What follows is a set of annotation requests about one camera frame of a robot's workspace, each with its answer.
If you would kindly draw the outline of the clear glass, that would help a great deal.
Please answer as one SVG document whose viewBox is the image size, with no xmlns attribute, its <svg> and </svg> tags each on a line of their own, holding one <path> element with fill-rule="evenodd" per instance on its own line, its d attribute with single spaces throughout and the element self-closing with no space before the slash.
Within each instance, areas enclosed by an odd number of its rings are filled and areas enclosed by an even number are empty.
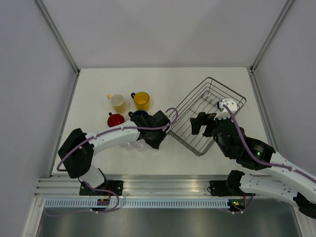
<svg viewBox="0 0 316 237">
<path fill-rule="evenodd" d="M 132 146 L 138 151 L 138 152 L 141 152 L 141 151 L 143 151 L 143 150 L 145 150 L 145 148 L 146 148 L 146 145 L 144 144 L 144 142 L 143 141 L 134 141 L 133 143 L 132 143 Z"/>
<path fill-rule="evenodd" d="M 132 144 L 130 142 L 120 143 L 119 144 L 124 150 L 130 150 L 132 148 Z"/>
</svg>

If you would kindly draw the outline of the blue mug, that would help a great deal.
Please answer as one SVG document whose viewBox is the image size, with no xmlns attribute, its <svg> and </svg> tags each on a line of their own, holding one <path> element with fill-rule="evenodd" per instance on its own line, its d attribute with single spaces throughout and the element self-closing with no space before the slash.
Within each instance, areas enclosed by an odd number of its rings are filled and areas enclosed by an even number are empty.
<svg viewBox="0 0 316 237">
<path fill-rule="evenodd" d="M 143 116 L 147 116 L 148 112 L 144 110 L 136 110 L 134 112 L 129 112 L 128 115 L 130 118 L 143 117 Z"/>
</svg>

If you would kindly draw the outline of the bright yellow mug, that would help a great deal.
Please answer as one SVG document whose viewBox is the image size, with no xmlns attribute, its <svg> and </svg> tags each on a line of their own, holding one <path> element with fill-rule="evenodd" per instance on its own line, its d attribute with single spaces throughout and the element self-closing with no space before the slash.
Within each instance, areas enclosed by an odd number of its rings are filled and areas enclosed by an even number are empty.
<svg viewBox="0 0 316 237">
<path fill-rule="evenodd" d="M 151 107 L 150 96 L 146 92 L 131 93 L 136 110 L 148 111 Z"/>
</svg>

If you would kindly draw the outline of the red mug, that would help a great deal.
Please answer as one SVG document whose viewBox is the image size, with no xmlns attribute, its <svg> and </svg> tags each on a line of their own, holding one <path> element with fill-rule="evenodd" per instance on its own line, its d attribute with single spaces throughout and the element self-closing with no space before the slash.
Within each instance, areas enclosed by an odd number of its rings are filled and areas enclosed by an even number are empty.
<svg viewBox="0 0 316 237">
<path fill-rule="evenodd" d="M 125 122 L 125 119 L 124 119 L 123 115 L 109 113 L 109 118 L 107 120 L 107 125 L 109 127 L 114 127 L 114 126 L 120 125 L 124 122 Z"/>
</svg>

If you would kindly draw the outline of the pale yellow mug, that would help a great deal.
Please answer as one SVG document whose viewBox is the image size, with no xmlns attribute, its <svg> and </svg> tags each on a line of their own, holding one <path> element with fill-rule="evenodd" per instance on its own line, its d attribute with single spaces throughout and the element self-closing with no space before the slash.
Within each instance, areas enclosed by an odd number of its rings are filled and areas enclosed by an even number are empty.
<svg viewBox="0 0 316 237">
<path fill-rule="evenodd" d="M 107 95 L 107 98 L 115 112 L 123 114 L 126 110 L 125 98 L 121 94 Z"/>
</svg>

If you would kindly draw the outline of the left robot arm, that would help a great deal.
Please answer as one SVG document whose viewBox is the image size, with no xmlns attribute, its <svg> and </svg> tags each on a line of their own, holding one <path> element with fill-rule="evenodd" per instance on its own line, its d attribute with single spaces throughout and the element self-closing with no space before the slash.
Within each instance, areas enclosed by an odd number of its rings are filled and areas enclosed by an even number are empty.
<svg viewBox="0 0 316 237">
<path fill-rule="evenodd" d="M 170 120 L 162 111 L 149 115 L 147 112 L 130 112 L 130 119 L 104 131 L 83 132 L 74 129 L 61 145 L 57 171 L 67 172 L 70 178 L 85 182 L 98 196 L 107 192 L 108 181 L 104 173 L 92 164 L 98 153 L 123 143 L 144 140 L 157 150 L 176 119 Z"/>
</svg>

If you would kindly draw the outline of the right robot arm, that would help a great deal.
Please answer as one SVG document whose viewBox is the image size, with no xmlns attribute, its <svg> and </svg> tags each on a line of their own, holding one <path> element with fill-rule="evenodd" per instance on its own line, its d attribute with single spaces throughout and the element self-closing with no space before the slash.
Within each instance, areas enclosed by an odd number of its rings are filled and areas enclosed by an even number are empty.
<svg viewBox="0 0 316 237">
<path fill-rule="evenodd" d="M 223 155 L 249 170 L 261 171 L 280 182 L 268 182 L 233 170 L 226 183 L 226 191 L 265 195 L 289 203 L 304 215 L 316 217 L 316 177 L 288 161 L 265 142 L 247 137 L 231 111 L 224 114 L 201 112 L 190 119 L 192 134 L 205 126 L 204 137 L 212 137 Z"/>
</svg>

